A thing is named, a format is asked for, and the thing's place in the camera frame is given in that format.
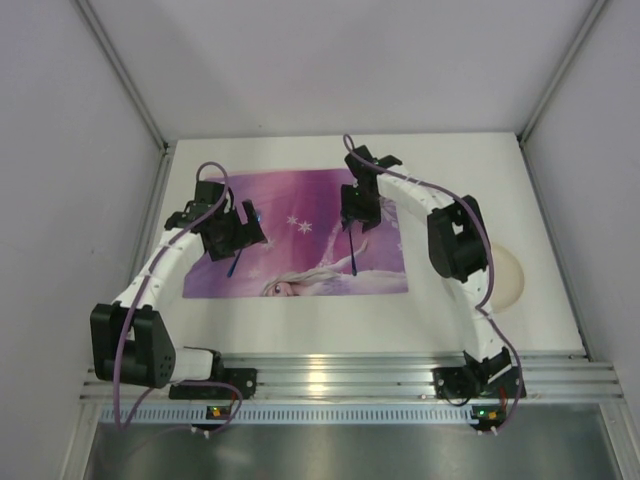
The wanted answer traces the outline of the small beige cup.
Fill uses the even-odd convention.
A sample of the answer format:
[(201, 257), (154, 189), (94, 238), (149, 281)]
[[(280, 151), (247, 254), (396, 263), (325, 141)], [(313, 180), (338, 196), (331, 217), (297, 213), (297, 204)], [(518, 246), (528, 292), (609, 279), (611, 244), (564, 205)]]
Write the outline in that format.
[(385, 197), (381, 198), (381, 208), (383, 210), (392, 210), (394, 208), (394, 203)]

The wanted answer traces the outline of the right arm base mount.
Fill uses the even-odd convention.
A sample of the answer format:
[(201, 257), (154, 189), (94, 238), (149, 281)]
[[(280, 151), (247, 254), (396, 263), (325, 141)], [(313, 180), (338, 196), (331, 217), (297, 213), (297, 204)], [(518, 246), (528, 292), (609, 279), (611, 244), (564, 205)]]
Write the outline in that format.
[(516, 367), (487, 382), (477, 379), (467, 367), (440, 367), (432, 374), (436, 397), (453, 404), (485, 399), (514, 400), (517, 394), (526, 396), (524, 381)]

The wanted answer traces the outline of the blue metal fork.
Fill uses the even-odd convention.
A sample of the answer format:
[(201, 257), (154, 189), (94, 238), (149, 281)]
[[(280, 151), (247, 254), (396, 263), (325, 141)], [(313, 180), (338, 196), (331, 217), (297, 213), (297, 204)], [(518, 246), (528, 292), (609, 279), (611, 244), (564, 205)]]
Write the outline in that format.
[[(261, 213), (261, 211), (260, 211), (260, 210), (257, 210), (257, 211), (256, 211), (256, 218), (257, 218), (257, 221), (258, 221), (259, 223), (262, 221), (262, 213)], [(237, 254), (236, 254), (236, 256), (235, 256), (235, 258), (234, 258), (234, 260), (233, 260), (233, 262), (232, 262), (232, 264), (231, 264), (231, 266), (230, 266), (230, 268), (229, 268), (229, 270), (227, 271), (227, 274), (226, 274), (226, 277), (227, 277), (227, 278), (231, 278), (231, 277), (234, 275), (235, 270), (236, 270), (236, 268), (237, 268), (237, 265), (238, 265), (238, 263), (239, 263), (239, 260), (241, 259), (241, 256), (242, 256), (242, 254), (243, 254), (243, 251), (244, 251), (244, 249), (240, 249), (240, 250), (237, 252)]]

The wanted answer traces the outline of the purple printed placemat cloth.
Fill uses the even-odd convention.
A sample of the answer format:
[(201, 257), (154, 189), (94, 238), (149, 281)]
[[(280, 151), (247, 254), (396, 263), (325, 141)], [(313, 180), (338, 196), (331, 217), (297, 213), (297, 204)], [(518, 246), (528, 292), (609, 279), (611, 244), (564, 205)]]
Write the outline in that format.
[(342, 230), (340, 189), (346, 169), (244, 173), (229, 178), (237, 199), (262, 213), (266, 236), (234, 259), (199, 260), (186, 275), (188, 299), (402, 294), (409, 290), (396, 208), (381, 224), (353, 228), (358, 274), (351, 273), (348, 231)]

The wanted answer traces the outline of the cream round plate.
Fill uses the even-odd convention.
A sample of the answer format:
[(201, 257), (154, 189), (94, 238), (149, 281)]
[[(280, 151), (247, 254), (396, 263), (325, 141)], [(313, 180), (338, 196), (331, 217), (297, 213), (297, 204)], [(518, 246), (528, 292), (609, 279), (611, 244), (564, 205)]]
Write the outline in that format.
[(517, 257), (502, 245), (493, 244), (492, 255), (495, 275), (490, 302), (493, 311), (500, 313), (514, 306), (523, 295), (525, 275)]

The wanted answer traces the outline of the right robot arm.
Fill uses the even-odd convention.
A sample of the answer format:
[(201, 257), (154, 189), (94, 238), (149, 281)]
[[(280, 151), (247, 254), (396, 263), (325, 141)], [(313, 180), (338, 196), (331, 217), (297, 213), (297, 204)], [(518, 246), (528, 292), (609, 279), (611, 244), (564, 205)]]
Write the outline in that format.
[(342, 227), (362, 232), (378, 227), (382, 206), (390, 201), (426, 226), (429, 261), (452, 290), (459, 307), (467, 368), (493, 380), (513, 365), (512, 347), (492, 319), (490, 297), (495, 266), (489, 237), (476, 199), (410, 175), (398, 158), (374, 157), (343, 136), (345, 163), (353, 176), (341, 187)]

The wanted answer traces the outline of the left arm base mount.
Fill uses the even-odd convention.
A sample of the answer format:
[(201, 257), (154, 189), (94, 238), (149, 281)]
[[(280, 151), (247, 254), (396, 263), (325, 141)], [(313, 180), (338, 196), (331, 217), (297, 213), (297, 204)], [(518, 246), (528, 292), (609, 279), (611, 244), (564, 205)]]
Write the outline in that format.
[(243, 400), (254, 396), (258, 370), (255, 368), (226, 368), (222, 376), (213, 380), (187, 380), (169, 389), (171, 400)]

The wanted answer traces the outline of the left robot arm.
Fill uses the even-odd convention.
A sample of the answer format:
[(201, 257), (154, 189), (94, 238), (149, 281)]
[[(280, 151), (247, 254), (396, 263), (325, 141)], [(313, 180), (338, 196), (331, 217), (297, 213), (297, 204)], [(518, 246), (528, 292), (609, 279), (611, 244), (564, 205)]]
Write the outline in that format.
[(157, 247), (131, 284), (92, 310), (96, 377), (153, 389), (213, 379), (221, 368), (219, 353), (180, 344), (170, 327), (173, 302), (199, 260), (226, 260), (265, 240), (251, 200), (237, 203), (226, 184), (197, 181), (193, 199), (166, 220)]

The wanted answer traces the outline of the blue metal spoon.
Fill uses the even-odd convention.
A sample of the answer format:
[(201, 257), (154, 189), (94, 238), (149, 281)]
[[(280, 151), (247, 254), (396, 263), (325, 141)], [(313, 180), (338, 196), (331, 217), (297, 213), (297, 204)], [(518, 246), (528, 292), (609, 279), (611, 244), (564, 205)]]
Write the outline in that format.
[(358, 274), (357, 262), (356, 262), (356, 251), (354, 248), (354, 240), (353, 240), (353, 228), (350, 226), (348, 229), (349, 236), (349, 246), (350, 246), (350, 258), (351, 258), (351, 273), (355, 277)]

